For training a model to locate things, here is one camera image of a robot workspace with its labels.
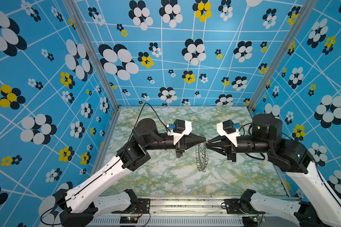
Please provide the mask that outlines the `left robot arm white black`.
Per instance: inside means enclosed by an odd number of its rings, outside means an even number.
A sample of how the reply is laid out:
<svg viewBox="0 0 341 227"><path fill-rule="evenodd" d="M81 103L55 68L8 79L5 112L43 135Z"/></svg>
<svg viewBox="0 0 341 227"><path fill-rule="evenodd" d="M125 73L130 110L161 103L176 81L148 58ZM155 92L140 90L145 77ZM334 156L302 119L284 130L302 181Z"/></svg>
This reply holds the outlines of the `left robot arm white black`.
<svg viewBox="0 0 341 227"><path fill-rule="evenodd" d="M174 128L168 132L158 132L153 119L140 120L132 130L132 136L104 167L88 180L64 192L59 201L62 212L59 225L62 227L85 227L94 218L110 213L131 213L138 204L133 190L112 196L101 194L123 177L136 171L150 160L150 150L174 150L176 157L199 144L206 138L192 133L189 121L177 119Z"/></svg>

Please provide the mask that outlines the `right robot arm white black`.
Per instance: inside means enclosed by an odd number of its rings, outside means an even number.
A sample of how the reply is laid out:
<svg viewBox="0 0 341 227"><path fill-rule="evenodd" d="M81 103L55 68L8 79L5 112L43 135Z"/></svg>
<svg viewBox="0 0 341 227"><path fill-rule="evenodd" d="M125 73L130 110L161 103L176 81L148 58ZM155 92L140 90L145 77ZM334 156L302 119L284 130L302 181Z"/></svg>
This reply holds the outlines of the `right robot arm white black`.
<svg viewBox="0 0 341 227"><path fill-rule="evenodd" d="M282 137L282 121L270 114L253 117L252 132L242 136L231 120L219 123L219 136L206 147L236 161L238 153L267 154L268 161L286 173L308 201L286 201L247 189L240 197L242 211L265 212L300 227L341 227L341 199L321 175L312 154L300 142Z"/></svg>

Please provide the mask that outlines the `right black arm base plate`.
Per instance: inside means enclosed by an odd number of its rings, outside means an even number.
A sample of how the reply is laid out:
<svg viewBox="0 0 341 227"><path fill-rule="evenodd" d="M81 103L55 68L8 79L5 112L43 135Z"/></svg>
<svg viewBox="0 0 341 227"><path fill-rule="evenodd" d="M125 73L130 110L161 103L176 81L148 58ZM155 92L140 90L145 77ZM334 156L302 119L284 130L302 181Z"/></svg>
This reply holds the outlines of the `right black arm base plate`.
<svg viewBox="0 0 341 227"><path fill-rule="evenodd" d="M261 215L259 211L256 211L251 205L246 202L240 202L239 199L224 199L222 208L226 209L227 214L251 214Z"/></svg>

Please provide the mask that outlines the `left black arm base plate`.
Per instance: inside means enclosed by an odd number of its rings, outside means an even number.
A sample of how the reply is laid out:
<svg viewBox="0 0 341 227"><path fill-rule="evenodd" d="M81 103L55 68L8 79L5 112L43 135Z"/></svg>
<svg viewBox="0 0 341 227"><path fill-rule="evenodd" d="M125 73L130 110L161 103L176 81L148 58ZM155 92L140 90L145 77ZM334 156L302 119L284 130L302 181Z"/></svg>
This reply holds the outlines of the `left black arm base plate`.
<svg viewBox="0 0 341 227"><path fill-rule="evenodd" d="M140 198L137 202L132 202L128 208L126 208L123 213L135 213L135 214L149 214L151 206L151 199Z"/></svg>

